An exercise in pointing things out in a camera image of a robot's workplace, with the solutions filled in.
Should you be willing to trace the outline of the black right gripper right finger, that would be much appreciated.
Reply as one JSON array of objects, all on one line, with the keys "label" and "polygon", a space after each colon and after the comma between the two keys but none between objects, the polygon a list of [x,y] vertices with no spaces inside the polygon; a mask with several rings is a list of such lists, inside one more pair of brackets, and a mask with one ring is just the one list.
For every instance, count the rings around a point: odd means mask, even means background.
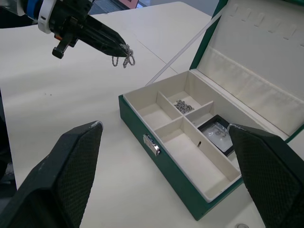
[{"label": "black right gripper right finger", "polygon": [[267,228],[304,226],[304,161],[279,136],[230,124],[243,182]]}]

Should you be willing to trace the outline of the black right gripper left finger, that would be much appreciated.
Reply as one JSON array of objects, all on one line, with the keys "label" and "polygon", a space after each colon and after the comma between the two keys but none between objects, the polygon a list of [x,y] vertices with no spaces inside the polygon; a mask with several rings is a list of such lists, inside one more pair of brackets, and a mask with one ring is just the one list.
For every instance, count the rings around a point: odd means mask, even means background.
[{"label": "black right gripper left finger", "polygon": [[80,227],[95,178],[101,121],[62,134],[0,215],[2,228]]}]

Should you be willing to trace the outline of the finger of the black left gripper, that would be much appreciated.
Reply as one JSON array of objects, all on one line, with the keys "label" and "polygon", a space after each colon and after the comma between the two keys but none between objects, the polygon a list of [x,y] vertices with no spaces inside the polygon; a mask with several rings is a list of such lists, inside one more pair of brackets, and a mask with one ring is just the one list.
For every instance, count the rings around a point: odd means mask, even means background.
[{"label": "finger of the black left gripper", "polygon": [[119,33],[92,16],[87,16],[83,23],[82,41],[99,48],[117,48],[126,44]]},{"label": "finger of the black left gripper", "polygon": [[122,44],[124,39],[109,27],[93,28],[84,26],[77,32],[79,40],[85,42],[96,50],[113,57],[125,57]]}]

